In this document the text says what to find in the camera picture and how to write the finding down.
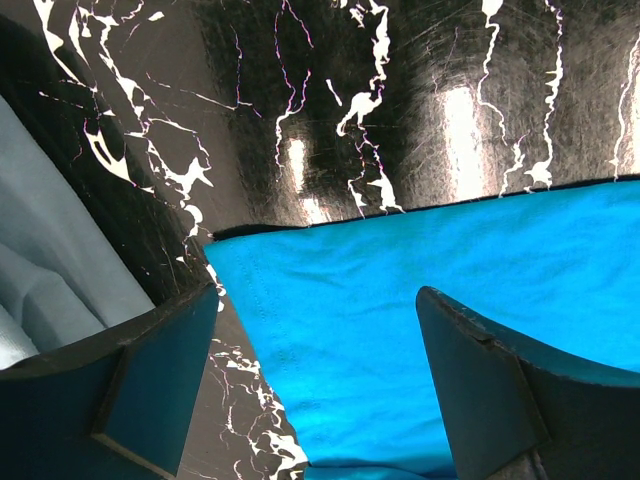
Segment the bright blue t shirt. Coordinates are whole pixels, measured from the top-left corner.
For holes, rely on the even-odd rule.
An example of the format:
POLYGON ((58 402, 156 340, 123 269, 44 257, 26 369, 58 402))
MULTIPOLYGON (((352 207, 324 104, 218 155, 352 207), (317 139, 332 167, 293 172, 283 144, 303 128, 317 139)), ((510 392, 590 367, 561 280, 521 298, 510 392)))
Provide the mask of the bright blue t shirt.
POLYGON ((522 194, 205 249, 309 479, 452 479, 416 313, 430 286, 504 326, 639 367, 637 181, 522 194))

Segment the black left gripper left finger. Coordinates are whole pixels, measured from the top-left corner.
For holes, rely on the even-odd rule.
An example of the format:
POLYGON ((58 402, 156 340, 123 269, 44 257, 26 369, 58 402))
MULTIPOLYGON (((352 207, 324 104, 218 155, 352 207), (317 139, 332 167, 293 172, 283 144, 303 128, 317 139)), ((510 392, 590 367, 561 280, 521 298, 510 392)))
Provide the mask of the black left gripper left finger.
POLYGON ((2 478, 175 478, 217 308, 202 284, 3 370, 2 478))

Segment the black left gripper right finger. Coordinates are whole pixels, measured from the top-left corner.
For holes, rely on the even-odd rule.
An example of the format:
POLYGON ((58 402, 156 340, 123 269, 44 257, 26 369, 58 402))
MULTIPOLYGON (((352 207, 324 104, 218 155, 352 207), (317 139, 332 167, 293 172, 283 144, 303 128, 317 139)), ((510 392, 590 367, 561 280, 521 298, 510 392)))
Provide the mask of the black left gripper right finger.
POLYGON ((638 478, 638 373, 537 341, 431 287, 416 310, 459 478, 638 478))

